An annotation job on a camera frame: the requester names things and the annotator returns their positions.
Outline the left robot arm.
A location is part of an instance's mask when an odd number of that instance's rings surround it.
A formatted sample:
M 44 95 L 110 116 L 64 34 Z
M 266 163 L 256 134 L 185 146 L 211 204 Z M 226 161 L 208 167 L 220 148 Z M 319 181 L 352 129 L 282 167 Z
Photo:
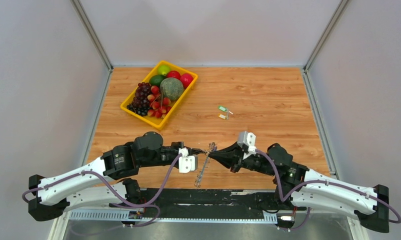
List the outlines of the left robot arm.
M 149 131 L 104 152 L 92 162 L 53 177 L 35 174 L 22 194 L 28 213 L 38 222 L 60 217 L 73 209 L 108 205 L 115 208 L 153 207 L 173 168 L 182 174 L 197 169 L 197 156 L 205 150 L 190 148 L 182 141 L 164 145 L 163 137 Z M 146 200 L 133 176 L 141 168 L 169 166 L 157 193 Z

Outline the keyring bunch with blue tag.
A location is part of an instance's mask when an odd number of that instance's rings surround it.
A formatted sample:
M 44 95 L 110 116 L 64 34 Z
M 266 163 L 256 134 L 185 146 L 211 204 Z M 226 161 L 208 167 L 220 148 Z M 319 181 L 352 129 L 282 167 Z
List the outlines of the keyring bunch with blue tag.
M 204 175 L 204 173 L 205 173 L 206 169 L 208 168 L 209 163 L 211 161 L 210 157 L 209 157 L 209 154 L 211 152 L 216 151 L 216 150 L 217 150 L 216 143 L 215 142 L 210 142 L 209 146 L 208 146 L 208 150 L 205 153 L 205 160 L 203 161 L 201 169 L 200 169 L 199 173 L 197 174 L 196 179 L 194 181 L 194 186 L 196 188 L 198 188 L 198 189 L 201 187 L 201 182 L 202 182 L 202 179 L 203 179 L 203 175 Z

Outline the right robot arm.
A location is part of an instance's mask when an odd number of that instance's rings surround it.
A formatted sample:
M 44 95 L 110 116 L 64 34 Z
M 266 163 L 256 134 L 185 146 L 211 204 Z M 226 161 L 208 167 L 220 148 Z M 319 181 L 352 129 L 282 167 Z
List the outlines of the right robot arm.
M 327 177 L 305 165 L 294 162 L 280 144 L 266 152 L 248 149 L 238 143 L 212 151 L 209 157 L 237 173 L 247 169 L 272 176 L 276 185 L 277 207 L 320 209 L 358 220 L 364 228 L 389 233 L 389 189 L 384 185 L 364 187 Z

